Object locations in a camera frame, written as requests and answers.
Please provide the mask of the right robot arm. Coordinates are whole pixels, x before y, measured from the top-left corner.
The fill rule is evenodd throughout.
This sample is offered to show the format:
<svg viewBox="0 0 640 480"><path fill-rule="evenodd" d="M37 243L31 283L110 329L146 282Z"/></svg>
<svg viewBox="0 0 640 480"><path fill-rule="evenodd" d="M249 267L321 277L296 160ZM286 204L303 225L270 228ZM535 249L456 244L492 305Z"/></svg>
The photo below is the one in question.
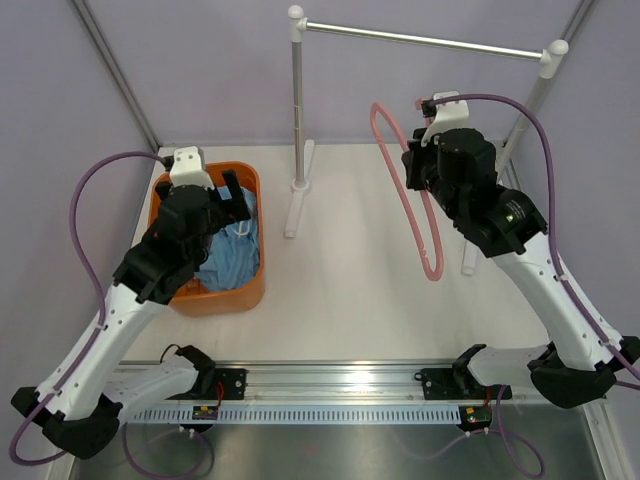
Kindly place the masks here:
<svg viewBox="0 0 640 480"><path fill-rule="evenodd" d="M453 227L518 287L544 325L549 342L496 349L475 344L452 365L454 388L474 397L498 385L533 388L570 409L603 397L625 363L639 358L639 339L622 336L583 292L564 289L569 273L554 267L544 217L523 192L497 182L496 149L477 130L456 128L422 139L417 129L401 160L406 185L435 199Z"/></svg>

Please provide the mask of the metal corner frame post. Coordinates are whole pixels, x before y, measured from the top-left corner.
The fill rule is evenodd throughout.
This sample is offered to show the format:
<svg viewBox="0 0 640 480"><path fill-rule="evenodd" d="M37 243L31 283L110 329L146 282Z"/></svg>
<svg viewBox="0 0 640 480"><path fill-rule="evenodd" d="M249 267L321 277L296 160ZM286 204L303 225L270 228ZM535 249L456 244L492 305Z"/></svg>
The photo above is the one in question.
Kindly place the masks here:
<svg viewBox="0 0 640 480"><path fill-rule="evenodd" d="M159 150L161 142L127 80L124 70L118 62L107 36L89 2L85 0L70 0L68 4L86 32L97 57L106 69L116 90L119 92L146 144L152 151Z"/></svg>

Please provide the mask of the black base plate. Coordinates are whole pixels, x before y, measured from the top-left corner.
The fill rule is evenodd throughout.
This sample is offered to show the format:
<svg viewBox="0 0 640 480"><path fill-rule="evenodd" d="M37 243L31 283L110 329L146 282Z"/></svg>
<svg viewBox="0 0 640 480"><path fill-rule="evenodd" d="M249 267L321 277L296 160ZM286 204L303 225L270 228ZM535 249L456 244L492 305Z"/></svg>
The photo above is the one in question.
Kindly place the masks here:
<svg viewBox="0 0 640 480"><path fill-rule="evenodd" d="M241 401L245 399L247 370L244 368L217 368L214 373L211 398L223 401Z"/></svg>
<svg viewBox="0 0 640 480"><path fill-rule="evenodd" d="M460 373L453 367L427 367L414 373L425 400L495 400L500 386L481 385L468 373Z"/></svg>

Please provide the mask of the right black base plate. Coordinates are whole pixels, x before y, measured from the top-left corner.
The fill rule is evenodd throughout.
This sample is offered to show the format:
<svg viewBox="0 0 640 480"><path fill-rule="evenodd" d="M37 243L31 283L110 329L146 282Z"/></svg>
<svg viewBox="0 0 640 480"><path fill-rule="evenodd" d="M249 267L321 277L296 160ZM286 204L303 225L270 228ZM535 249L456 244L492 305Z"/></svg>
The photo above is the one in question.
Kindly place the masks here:
<svg viewBox="0 0 640 480"><path fill-rule="evenodd" d="M460 373L453 367L427 367L414 373L425 400L495 400L500 386L481 385L468 373Z"/></svg>

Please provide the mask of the white metal clothes rack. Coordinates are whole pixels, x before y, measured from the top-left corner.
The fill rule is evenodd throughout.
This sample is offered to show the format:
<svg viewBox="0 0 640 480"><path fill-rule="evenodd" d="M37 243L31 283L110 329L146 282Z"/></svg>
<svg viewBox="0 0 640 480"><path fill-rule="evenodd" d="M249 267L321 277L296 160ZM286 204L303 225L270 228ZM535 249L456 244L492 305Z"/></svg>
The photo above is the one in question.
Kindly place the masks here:
<svg viewBox="0 0 640 480"><path fill-rule="evenodd" d="M284 228L285 238L295 238L297 234L305 196L310 190L308 173L312 164L315 148L314 140L307 139L304 134L302 60L302 40L304 32L317 32L402 44L423 45L435 48L515 58L519 60L535 61L540 65L540 70L538 78L536 79L525 104L525 107L532 114L537 112L546 99L552 80L554 79L570 48L569 42L564 38L554 40L546 49L538 52L458 40L432 38L407 33L385 32L352 26L318 23L309 20L308 17L305 16L303 8L299 5L292 5L289 7L288 17L292 52L295 176L291 186L291 206ZM533 122L527 119L523 113L520 113L509 133L509 136L505 141L503 141L501 147L498 149L499 156L497 157L496 166L498 168L499 179L507 168L507 165L511 162L511 155L519 143L519 140L525 134L530 125L533 125ZM477 247L472 247L469 241L465 242L461 264L461 273L463 275L474 275L476 271L478 253L479 249Z"/></svg>

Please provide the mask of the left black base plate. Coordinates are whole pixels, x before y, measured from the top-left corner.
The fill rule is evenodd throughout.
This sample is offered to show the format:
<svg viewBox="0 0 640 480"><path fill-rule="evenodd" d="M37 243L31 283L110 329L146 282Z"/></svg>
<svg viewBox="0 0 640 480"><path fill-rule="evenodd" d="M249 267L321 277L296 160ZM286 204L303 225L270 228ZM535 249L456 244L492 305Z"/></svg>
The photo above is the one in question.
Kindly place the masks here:
<svg viewBox="0 0 640 480"><path fill-rule="evenodd" d="M223 401L241 401L245 399L247 370L244 368L217 368L214 373L211 398Z"/></svg>

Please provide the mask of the blue shorts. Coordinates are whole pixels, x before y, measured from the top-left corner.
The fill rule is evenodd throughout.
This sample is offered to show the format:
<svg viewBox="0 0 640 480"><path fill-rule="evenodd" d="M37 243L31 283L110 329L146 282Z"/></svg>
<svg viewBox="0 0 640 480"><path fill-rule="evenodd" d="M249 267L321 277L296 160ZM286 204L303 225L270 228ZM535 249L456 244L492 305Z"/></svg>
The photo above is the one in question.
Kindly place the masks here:
<svg viewBox="0 0 640 480"><path fill-rule="evenodd" d="M208 292L244 287L260 266L259 221L256 195L242 188L251 218L230 224L213 236L209 256L195 278Z"/></svg>

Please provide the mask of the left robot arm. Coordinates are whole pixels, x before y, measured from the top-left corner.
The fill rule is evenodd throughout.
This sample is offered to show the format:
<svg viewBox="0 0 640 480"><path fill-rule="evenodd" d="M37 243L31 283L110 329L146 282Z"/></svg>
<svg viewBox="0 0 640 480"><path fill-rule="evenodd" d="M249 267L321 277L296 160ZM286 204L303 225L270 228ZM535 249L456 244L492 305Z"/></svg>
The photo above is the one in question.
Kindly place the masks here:
<svg viewBox="0 0 640 480"><path fill-rule="evenodd" d="M249 219L235 171L224 171L222 179L226 197L209 176L202 185L175 180L156 185L156 217L116 269L96 320L49 378L14 394L12 405L63 452L89 459L151 405L215 391L216 363L193 346L125 381L110 376L145 327L193 279L213 235Z"/></svg>

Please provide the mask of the orange plastic basket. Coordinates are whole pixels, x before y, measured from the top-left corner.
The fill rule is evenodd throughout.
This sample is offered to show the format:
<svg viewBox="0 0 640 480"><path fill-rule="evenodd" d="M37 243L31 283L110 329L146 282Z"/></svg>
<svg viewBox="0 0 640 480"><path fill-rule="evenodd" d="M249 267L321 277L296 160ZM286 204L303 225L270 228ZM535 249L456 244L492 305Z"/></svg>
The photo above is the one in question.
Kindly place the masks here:
<svg viewBox="0 0 640 480"><path fill-rule="evenodd" d="M255 277L244 287L224 292L208 292L205 290L200 281L195 278L195 274L200 270L200 266L192 279L184 284L169 302L169 306L173 310L189 317L204 317L250 310L261 301L265 291L264 239L260 227L262 211L259 176L253 167L243 162L208 163L206 170L223 200L230 197L222 177L222 173L226 170L234 170L241 188L246 188L256 195L259 221L260 266Z"/></svg>

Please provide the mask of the aluminium mounting rail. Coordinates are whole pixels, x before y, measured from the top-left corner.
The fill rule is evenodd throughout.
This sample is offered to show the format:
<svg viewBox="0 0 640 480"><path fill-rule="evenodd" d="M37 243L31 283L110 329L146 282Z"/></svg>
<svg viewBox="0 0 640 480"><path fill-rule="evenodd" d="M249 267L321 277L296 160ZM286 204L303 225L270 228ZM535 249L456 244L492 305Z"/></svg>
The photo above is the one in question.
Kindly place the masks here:
<svg viewBox="0 0 640 480"><path fill-rule="evenodd" d="M427 367L450 367L426 360L337 362L223 362L217 368L247 370L247 402L419 402L423 390L413 375ZM426 400L480 404L484 400Z"/></svg>

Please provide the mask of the pink clothes hanger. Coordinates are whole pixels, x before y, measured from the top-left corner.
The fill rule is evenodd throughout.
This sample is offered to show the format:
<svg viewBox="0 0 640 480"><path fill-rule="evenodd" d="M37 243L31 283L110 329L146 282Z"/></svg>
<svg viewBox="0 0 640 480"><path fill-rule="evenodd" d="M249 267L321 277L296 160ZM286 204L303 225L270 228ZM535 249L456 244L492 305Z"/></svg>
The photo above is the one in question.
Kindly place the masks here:
<svg viewBox="0 0 640 480"><path fill-rule="evenodd" d="M426 214L430 237L433 245L433 253L435 255L435 262L431 263L421 229L418 225L416 215L408 197L408 188L406 187L405 183L400 180L399 173L395 167L387 143L380 131L378 125L378 117L381 117L389 126L403 153L408 150L407 137L405 136L394 116L382 104L374 102L371 105L369 111L369 123L371 132L374 136L376 144L380 150L382 158L385 162L387 170L391 176L392 182L405 211L416 244L423 272L429 281L438 282L441 280L444 274L445 260L440 229L434 207L431 203L429 194L426 191L420 191L420 198L424 212Z"/></svg>

